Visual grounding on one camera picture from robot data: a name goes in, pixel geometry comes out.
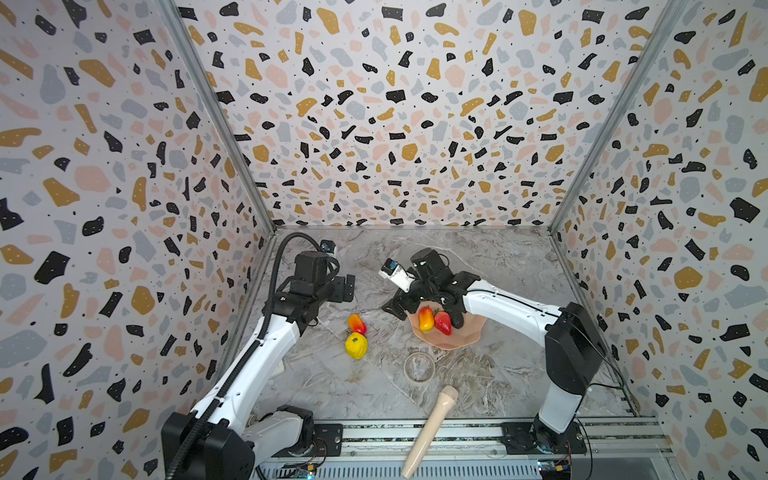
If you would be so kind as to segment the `yellow fake lemon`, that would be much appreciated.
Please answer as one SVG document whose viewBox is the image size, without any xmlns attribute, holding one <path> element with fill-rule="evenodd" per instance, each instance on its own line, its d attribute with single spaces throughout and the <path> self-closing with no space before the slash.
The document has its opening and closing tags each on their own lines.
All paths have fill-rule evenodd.
<svg viewBox="0 0 768 480">
<path fill-rule="evenodd" d="M 363 334 L 354 332 L 347 337 L 345 350 L 351 358 L 362 359 L 368 351 L 368 340 Z"/>
</svg>

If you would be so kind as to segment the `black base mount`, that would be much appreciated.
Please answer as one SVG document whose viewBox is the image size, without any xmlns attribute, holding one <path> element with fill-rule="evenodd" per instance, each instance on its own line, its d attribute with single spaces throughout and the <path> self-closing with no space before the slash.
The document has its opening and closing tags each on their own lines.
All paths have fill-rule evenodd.
<svg viewBox="0 0 768 480">
<path fill-rule="evenodd" d="M 501 424 L 501 443 L 508 455 L 567 453 L 585 454 L 585 436 L 578 424 L 572 421 L 563 433 L 557 433 L 539 422 L 511 421 Z"/>
<path fill-rule="evenodd" d="M 342 423 L 315 423 L 312 432 L 304 427 L 298 441 L 272 456 L 277 458 L 339 457 L 342 450 L 344 425 Z"/>
</svg>

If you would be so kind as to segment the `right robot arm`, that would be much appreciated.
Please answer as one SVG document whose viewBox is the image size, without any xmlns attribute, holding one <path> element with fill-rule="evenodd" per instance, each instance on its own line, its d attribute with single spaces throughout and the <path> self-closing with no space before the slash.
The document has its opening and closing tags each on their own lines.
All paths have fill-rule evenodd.
<svg viewBox="0 0 768 480">
<path fill-rule="evenodd" d="M 571 302 L 564 307 L 543 304 L 507 292 L 467 271 L 454 273 L 432 248 L 411 257 L 404 268 L 388 258 L 379 275 L 398 291 L 382 310 L 404 320 L 424 302 L 439 305 L 455 329 L 468 315 L 493 320 L 539 344 L 545 352 L 550 381 L 543 404 L 521 446 L 556 452 L 575 426 L 576 414 L 595 375 L 605 362 L 606 347 L 587 310 Z"/>
</svg>

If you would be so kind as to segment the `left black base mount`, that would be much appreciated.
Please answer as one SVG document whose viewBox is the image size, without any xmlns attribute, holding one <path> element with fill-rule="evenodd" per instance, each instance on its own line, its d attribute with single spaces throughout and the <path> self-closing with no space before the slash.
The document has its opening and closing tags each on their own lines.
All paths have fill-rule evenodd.
<svg viewBox="0 0 768 480">
<path fill-rule="evenodd" d="M 344 425 L 342 423 L 315 423 L 312 432 L 304 427 L 298 441 L 272 456 L 277 458 L 339 457 L 342 450 Z"/>
</svg>

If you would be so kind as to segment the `aluminium front rail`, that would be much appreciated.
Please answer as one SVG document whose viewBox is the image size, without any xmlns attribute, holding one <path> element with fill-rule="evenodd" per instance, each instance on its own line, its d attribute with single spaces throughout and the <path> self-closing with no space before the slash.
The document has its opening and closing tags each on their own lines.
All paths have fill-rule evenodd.
<svg viewBox="0 0 768 480">
<path fill-rule="evenodd" d="M 562 443 L 534 444 L 530 420 L 330 420 L 291 412 L 242 433 L 173 415 L 169 479 L 681 479 L 657 421 L 580 417 Z"/>
</svg>

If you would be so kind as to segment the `clear glass jar lid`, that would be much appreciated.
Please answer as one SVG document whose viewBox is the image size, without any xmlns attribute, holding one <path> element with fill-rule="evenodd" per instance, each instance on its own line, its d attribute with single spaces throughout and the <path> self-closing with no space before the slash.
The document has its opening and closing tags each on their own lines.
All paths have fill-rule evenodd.
<svg viewBox="0 0 768 480">
<path fill-rule="evenodd" d="M 431 380 L 435 370 L 434 360 L 425 352 L 413 352 L 403 363 L 405 376 L 414 383 L 425 383 Z"/>
</svg>

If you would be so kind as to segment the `red-orange fake mango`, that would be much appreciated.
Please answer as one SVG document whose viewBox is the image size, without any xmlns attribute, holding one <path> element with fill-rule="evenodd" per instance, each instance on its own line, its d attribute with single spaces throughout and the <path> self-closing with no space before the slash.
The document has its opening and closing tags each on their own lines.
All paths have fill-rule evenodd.
<svg viewBox="0 0 768 480">
<path fill-rule="evenodd" d="M 363 336 L 367 334 L 367 326 L 358 314 L 350 315 L 347 320 L 347 324 L 353 333 L 357 333 Z"/>
<path fill-rule="evenodd" d="M 418 326 L 421 332 L 429 332 L 435 326 L 434 312 L 429 307 L 423 307 L 418 311 Z"/>
</svg>

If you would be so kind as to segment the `pink scalloped fruit bowl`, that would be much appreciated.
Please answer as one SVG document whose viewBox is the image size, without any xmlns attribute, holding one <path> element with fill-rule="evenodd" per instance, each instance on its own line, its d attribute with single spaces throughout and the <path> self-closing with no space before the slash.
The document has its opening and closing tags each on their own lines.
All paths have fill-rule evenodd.
<svg viewBox="0 0 768 480">
<path fill-rule="evenodd" d="M 424 308 L 432 310 L 435 319 L 435 325 L 431 330 L 421 330 L 421 320 L 419 311 Z M 431 346 L 442 350 L 455 350 L 477 343 L 482 336 L 482 329 L 487 321 L 486 317 L 465 313 L 464 324 L 461 328 L 453 327 L 449 320 L 445 323 L 450 329 L 438 327 L 437 319 L 442 315 L 443 309 L 435 302 L 423 302 L 416 313 L 408 313 L 407 319 L 410 322 L 414 335 L 428 343 Z"/>
</svg>

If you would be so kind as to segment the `red fake strawberry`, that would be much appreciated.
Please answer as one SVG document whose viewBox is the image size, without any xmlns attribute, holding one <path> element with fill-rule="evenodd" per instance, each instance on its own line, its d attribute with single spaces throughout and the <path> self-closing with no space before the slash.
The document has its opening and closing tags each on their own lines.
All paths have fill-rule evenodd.
<svg viewBox="0 0 768 480">
<path fill-rule="evenodd" d="M 445 312 L 445 311 L 438 311 L 434 314 L 434 320 L 435 320 L 435 326 L 434 328 L 437 329 L 439 332 L 441 332 L 445 336 L 451 336 L 452 335 L 452 322 L 451 322 L 451 316 Z"/>
</svg>

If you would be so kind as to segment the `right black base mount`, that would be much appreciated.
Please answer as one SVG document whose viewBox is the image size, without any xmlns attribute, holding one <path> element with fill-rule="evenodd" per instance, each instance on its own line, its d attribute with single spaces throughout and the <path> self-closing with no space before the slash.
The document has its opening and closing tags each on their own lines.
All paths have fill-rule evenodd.
<svg viewBox="0 0 768 480">
<path fill-rule="evenodd" d="M 501 443 L 508 455 L 567 453 L 585 454 L 585 436 L 578 424 L 572 421 L 563 433 L 557 433 L 539 422 L 511 421 L 501 424 Z"/>
</svg>

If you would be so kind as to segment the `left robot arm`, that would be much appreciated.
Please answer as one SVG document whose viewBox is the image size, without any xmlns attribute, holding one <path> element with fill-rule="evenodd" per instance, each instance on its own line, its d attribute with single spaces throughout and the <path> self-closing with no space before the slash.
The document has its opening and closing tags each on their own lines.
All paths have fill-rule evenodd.
<svg viewBox="0 0 768 480">
<path fill-rule="evenodd" d="M 259 327 L 211 391 L 187 414 L 174 413 L 161 429 L 168 479 L 249 479 L 263 462 L 283 452 L 316 448 L 311 411 L 283 405 L 246 431 L 257 399 L 327 302 L 349 302 L 354 278 L 341 276 L 325 250 L 297 255 L 284 287 L 274 287 Z"/>
</svg>

